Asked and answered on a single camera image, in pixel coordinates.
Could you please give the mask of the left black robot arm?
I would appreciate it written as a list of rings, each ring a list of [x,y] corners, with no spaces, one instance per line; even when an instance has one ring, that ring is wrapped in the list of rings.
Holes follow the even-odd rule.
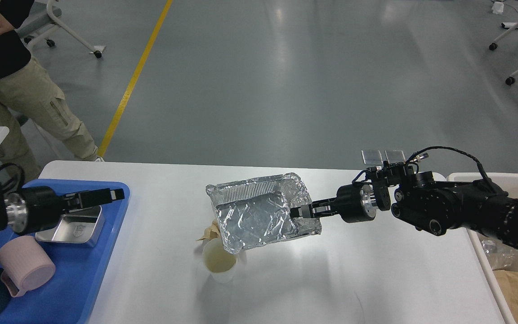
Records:
[[[123,189],[87,189],[58,195],[49,186],[21,187],[25,171],[14,163],[0,166],[0,231],[25,235],[54,228],[62,216],[123,200]]]

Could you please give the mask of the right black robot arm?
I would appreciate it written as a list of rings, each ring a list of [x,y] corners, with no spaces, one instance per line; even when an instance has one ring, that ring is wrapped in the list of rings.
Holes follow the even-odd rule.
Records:
[[[376,211],[391,211],[394,217],[442,236],[449,229],[467,228],[494,238],[518,250],[518,198],[488,177],[481,162],[462,150],[450,151],[473,160],[481,179],[472,182],[439,182],[432,172],[419,171],[419,163],[428,158],[432,146],[409,157],[377,161],[364,158],[365,179],[354,178],[341,186],[334,198],[314,201],[290,209],[292,219],[320,219],[340,215],[346,223],[375,218]]]

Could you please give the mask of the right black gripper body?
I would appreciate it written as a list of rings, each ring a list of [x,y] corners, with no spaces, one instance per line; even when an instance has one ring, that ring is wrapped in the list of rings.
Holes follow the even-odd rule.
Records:
[[[372,221],[378,207],[373,189],[366,183],[341,186],[335,197],[335,211],[346,223]]]

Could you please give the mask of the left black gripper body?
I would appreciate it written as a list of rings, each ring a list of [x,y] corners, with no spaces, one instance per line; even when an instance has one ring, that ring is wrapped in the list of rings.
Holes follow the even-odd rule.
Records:
[[[49,186],[19,189],[6,198],[7,224],[16,234],[32,234],[57,226],[67,203]]]

